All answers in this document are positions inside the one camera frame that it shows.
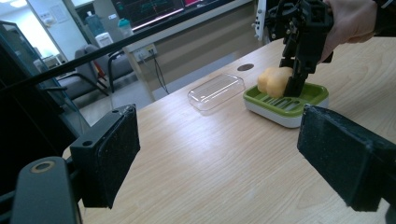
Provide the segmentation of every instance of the gray chair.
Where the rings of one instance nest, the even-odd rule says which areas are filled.
[[[98,49],[98,47],[91,44],[85,47],[85,50],[88,53],[95,52]],[[134,69],[129,63],[127,56],[123,53],[122,50],[99,57],[95,59],[95,61],[107,74],[108,83],[112,92],[114,92],[114,80],[132,74],[134,72]]]
[[[76,50],[75,58],[79,58],[86,53],[84,46]],[[66,88],[65,92],[72,100],[95,90],[99,90],[102,94],[108,96],[107,92],[98,86],[99,84],[103,88],[107,88],[107,86],[99,80],[92,62],[80,65],[76,68],[76,73],[61,77],[58,79],[58,82],[62,87]]]

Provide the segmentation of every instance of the desk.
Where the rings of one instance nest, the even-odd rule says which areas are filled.
[[[385,223],[389,205],[359,213],[299,153],[298,129],[248,111],[242,93],[202,115],[188,92],[222,73],[251,87],[278,66],[273,42],[137,113],[141,150],[112,210],[82,209],[84,223]],[[238,72],[242,64],[254,68]],[[396,143],[396,38],[343,45],[308,81],[329,108]]]

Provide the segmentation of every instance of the monitor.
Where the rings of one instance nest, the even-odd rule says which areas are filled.
[[[200,2],[202,2],[202,0],[184,0],[184,7],[190,7]]]
[[[181,0],[112,0],[120,18],[133,30],[161,21],[184,10]]]

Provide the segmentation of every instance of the clear plastic container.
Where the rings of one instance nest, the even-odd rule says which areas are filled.
[[[244,80],[229,74],[214,77],[188,94],[190,104],[207,111],[245,90]]]

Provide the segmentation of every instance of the bottle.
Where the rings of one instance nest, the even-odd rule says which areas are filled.
[[[134,34],[134,31],[132,30],[132,27],[131,27],[131,23],[126,19],[119,20],[119,29],[120,29],[122,36],[124,38]]]
[[[102,33],[105,33],[105,27],[103,27],[103,24],[100,22],[99,17],[96,14],[92,15],[90,11],[88,11],[87,14],[88,17],[85,18],[85,22],[87,22],[93,36],[98,36]]]

